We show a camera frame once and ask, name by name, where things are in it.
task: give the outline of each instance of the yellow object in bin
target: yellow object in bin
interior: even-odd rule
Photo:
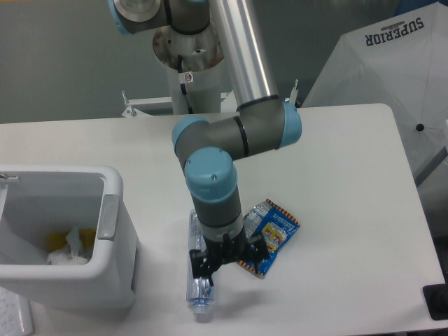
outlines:
[[[48,252],[54,252],[56,250],[62,249],[67,245],[67,240],[65,237],[69,234],[66,232],[57,232],[48,235]],[[79,230],[79,239],[83,243],[83,248],[88,249],[95,244],[95,236],[97,234],[97,229],[82,229]]]

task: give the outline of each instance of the white trash bin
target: white trash bin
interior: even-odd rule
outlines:
[[[85,265],[47,265],[48,235],[96,228]],[[0,287],[56,308],[134,303],[140,243],[111,167],[0,165]]]

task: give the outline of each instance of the plastic water bottle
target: plastic water bottle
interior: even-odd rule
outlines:
[[[190,227],[188,230],[188,250],[205,250],[205,241],[202,237],[200,222],[195,210],[190,212]],[[214,290],[210,281],[204,278],[193,278],[190,256],[188,256],[187,271],[187,301],[190,303],[193,314],[206,316],[210,311],[210,303],[214,300]]]

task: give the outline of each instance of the black corner object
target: black corner object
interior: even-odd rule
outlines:
[[[428,285],[423,287],[426,306],[435,321],[448,320],[448,285]]]

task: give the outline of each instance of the silver metal tube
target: silver metal tube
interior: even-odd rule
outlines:
[[[212,0],[209,5],[238,106],[277,95],[252,1]]]

